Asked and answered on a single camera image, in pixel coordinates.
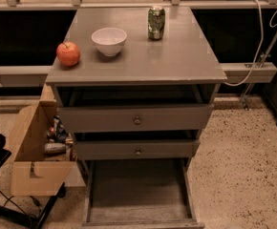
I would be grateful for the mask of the grey bottom drawer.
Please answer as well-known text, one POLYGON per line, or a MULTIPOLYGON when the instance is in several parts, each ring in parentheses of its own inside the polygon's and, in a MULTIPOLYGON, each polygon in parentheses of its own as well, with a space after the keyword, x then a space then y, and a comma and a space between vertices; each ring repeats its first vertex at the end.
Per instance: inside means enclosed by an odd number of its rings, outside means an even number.
POLYGON ((204 229, 180 158, 97 160, 82 229, 204 229))

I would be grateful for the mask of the grey drawer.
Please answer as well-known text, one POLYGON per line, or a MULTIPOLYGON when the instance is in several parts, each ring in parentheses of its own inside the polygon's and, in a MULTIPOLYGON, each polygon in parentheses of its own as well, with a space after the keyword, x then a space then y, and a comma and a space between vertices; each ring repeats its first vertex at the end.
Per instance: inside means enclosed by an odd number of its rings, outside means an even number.
POLYGON ((81 160, 143 159, 191 157, 199 147, 197 140, 87 141, 77 142, 81 160))
POLYGON ((97 160, 82 229, 204 229, 180 158, 97 160))
POLYGON ((73 133, 177 131, 203 129, 212 104, 177 106, 64 107, 57 113, 73 133))

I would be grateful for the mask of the grey top drawer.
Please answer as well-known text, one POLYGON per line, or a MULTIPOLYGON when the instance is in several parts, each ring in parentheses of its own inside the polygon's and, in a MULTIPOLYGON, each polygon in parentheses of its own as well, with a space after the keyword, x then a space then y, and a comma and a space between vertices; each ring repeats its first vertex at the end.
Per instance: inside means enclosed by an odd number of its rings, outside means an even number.
POLYGON ((64 107, 57 113, 73 133, 177 131, 203 129, 212 104, 177 106, 64 107))

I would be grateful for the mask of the grey wooden drawer cabinet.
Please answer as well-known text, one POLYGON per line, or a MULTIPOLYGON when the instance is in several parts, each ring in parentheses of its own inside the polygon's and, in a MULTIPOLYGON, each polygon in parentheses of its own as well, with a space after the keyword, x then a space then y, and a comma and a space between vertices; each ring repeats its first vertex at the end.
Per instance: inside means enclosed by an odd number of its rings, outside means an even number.
MULTIPOLYGON (((69 29, 83 53, 71 69, 55 63, 47 77, 58 108, 113 106, 177 106, 212 104, 223 69, 203 37, 191 9, 166 11, 164 37, 147 37, 146 8, 82 9, 69 29), (127 33, 115 56, 106 56, 93 44, 92 34, 103 28, 127 33)), ((87 141, 197 140, 202 129, 73 133, 75 145, 87 141)))

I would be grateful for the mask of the grey middle drawer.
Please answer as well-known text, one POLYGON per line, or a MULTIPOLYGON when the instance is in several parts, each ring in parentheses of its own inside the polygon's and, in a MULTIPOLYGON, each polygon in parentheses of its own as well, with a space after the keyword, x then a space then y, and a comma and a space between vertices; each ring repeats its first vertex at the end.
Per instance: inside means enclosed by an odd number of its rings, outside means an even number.
POLYGON ((191 157, 199 147, 197 140, 87 141, 77 142, 81 160, 143 159, 191 157))

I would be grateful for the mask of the white ceramic bowl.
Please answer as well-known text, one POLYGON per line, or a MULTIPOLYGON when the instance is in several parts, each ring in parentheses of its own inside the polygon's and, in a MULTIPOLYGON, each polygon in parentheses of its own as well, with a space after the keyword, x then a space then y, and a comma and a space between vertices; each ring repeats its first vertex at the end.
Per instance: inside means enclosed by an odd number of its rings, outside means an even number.
POLYGON ((106 56, 115 56, 122 51, 127 33, 119 28, 103 28, 95 31, 91 38, 99 52, 106 56))

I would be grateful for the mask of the dark snack bag in box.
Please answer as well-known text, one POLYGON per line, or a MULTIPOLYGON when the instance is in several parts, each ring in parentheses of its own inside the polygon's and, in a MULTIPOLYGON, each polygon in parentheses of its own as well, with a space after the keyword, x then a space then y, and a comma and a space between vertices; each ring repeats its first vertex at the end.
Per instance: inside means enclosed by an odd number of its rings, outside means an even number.
POLYGON ((64 143, 68 137, 68 132, 65 130, 62 121, 58 115, 53 117, 53 126, 47 131, 47 139, 56 143, 64 143))

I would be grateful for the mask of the red apple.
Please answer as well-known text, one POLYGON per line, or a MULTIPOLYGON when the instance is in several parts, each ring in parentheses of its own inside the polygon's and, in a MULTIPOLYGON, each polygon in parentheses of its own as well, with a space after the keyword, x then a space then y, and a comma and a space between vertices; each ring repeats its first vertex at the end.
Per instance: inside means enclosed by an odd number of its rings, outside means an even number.
POLYGON ((62 65, 72 67, 80 60, 79 47, 73 42, 60 43, 56 48, 56 57, 62 65))

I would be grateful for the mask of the green soda can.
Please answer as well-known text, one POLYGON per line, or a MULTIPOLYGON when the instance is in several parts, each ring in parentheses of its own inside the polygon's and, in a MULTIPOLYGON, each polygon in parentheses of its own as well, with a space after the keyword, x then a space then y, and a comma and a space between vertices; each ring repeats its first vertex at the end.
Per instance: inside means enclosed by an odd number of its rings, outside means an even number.
POLYGON ((165 10, 163 6, 151 6, 148 11, 148 37, 152 40, 161 40, 165 27, 165 10))

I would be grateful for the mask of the silver can in box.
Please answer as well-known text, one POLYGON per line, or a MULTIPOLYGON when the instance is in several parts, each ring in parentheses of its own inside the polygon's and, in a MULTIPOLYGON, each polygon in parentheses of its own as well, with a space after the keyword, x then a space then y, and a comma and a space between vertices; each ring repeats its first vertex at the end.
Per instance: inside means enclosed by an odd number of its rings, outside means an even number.
POLYGON ((62 154, 66 152, 66 145, 63 143, 46 143, 44 146, 45 154, 62 154))

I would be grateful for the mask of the open cardboard box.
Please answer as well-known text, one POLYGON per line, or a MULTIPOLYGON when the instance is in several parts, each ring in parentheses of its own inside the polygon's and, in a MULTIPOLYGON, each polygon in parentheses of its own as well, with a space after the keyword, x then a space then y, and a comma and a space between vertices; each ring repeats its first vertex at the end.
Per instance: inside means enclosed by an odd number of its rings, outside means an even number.
POLYGON ((18 113, 8 138, 14 196, 53 196, 62 184, 82 185, 74 161, 66 160, 63 155, 46 157, 44 154, 47 131, 53 126, 55 114, 53 91, 47 85, 37 103, 18 113))

